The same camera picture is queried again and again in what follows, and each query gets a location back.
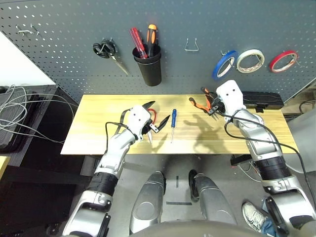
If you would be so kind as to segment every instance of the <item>blue tape roll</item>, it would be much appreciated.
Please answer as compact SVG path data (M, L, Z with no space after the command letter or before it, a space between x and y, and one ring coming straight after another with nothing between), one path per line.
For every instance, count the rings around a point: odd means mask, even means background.
M228 65L226 69L224 69L224 71L221 74L218 74L219 71L221 70L222 66L226 63L227 60L233 58L234 61L232 63L232 65L234 65L237 61L237 57L238 57L238 53L234 50L229 51L227 54L225 54L221 60L219 60L219 62L216 64L216 67L214 68L214 71L212 73L212 77L214 80L220 80L223 79L225 77L225 75L227 75L227 73L233 68L231 65Z

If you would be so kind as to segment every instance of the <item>sneaker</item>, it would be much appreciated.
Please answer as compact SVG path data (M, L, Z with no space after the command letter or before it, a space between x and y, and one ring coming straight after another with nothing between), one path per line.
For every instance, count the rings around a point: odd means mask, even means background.
M245 202L242 205L242 215L246 223L257 232L261 232L261 227L268 218L258 211L250 202Z

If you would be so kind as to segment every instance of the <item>black case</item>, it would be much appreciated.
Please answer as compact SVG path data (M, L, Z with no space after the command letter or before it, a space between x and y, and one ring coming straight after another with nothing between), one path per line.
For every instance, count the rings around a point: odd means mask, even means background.
M263 112L263 109L278 110L284 106L281 96L270 92L249 92L244 91L243 104L247 108L255 108L257 112Z

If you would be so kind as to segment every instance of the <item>white wall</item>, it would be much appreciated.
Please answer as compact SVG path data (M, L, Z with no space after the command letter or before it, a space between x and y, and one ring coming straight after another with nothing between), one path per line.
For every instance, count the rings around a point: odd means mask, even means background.
M0 85L55 84L3 33L0 33Z

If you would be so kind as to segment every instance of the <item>black tool cup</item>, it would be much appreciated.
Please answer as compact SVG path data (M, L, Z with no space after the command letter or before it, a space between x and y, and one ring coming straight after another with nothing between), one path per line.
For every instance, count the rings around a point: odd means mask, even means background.
M161 82L161 50L159 45L154 47L154 56L151 58L140 58L137 48L133 49L133 56L138 64L143 79L148 86L159 85Z

